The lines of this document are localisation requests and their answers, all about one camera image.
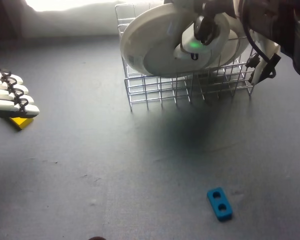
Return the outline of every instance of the hole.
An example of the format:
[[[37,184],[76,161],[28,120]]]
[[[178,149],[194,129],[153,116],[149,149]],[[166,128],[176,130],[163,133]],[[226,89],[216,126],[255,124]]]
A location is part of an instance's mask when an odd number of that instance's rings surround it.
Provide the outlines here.
[[[220,212],[224,212],[224,211],[227,210],[227,207],[226,207],[226,205],[224,205],[224,204],[220,204],[220,205],[218,206],[218,209],[219,209]]]
[[[219,199],[219,198],[221,198],[220,192],[215,191],[215,192],[212,194],[212,197],[213,197],[214,199]]]

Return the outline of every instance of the gray table surface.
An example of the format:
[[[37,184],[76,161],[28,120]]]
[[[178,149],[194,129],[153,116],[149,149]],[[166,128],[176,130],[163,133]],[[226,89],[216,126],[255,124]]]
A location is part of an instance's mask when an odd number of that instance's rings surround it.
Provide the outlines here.
[[[0,239],[300,240],[300,77],[212,105],[135,105],[117,37],[0,48],[40,115],[0,119]],[[207,191],[223,187],[220,223]]]

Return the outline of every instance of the yellow object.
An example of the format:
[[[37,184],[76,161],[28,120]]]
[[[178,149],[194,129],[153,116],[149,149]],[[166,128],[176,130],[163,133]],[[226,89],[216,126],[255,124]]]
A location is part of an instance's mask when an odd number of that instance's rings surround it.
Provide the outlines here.
[[[21,117],[14,117],[14,118],[10,117],[10,120],[19,129],[24,129],[26,126],[28,126],[30,123],[34,121],[33,118],[21,118]]]

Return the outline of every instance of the blue block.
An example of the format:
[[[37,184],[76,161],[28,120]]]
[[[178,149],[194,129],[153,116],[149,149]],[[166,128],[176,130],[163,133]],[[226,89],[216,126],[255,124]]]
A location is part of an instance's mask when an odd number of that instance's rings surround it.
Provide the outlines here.
[[[232,208],[221,187],[208,191],[206,195],[219,221],[222,222],[231,219],[233,213]]]

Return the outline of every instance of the wire dish rack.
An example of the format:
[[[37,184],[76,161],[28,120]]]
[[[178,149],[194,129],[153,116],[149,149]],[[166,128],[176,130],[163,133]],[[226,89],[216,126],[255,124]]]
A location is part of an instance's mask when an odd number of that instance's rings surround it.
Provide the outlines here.
[[[127,3],[115,6],[115,12],[118,22],[118,31],[120,38],[122,37],[127,26],[140,14],[156,7],[157,5],[150,2]],[[234,41],[245,37],[229,39]],[[126,94],[132,111],[133,104],[146,103],[149,108],[149,102],[160,101],[161,104],[165,100],[174,100],[177,102],[183,98],[190,103],[194,97],[200,97],[204,101],[208,96],[215,95],[217,98],[223,93],[230,93],[231,96],[236,94],[238,90],[246,90],[251,96],[254,86],[248,80],[252,70],[248,71],[245,66],[250,56],[254,54],[253,48],[249,47],[237,59],[228,65],[214,68],[205,68],[200,71],[187,72],[186,76],[178,76],[173,78],[164,78],[161,76],[145,76],[136,72],[129,67],[122,58],[124,70],[124,85]]]

